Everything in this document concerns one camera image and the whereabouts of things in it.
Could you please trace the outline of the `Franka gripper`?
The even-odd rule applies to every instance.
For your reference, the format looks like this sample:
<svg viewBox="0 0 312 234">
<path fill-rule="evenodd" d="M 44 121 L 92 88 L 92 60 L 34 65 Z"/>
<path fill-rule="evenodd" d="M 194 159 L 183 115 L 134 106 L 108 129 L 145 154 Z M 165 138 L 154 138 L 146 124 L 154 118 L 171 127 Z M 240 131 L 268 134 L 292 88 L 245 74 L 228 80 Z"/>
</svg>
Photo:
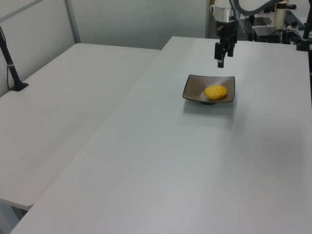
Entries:
<svg viewBox="0 0 312 234">
<path fill-rule="evenodd" d="M 238 21 L 230 22 L 216 21 L 216 33 L 221 41 L 228 41 L 227 53 L 229 57 L 234 56 L 234 47 L 237 42 Z M 218 68 L 224 67 L 224 45 L 221 42 L 215 43 L 214 58 L 217 60 Z"/>
</svg>

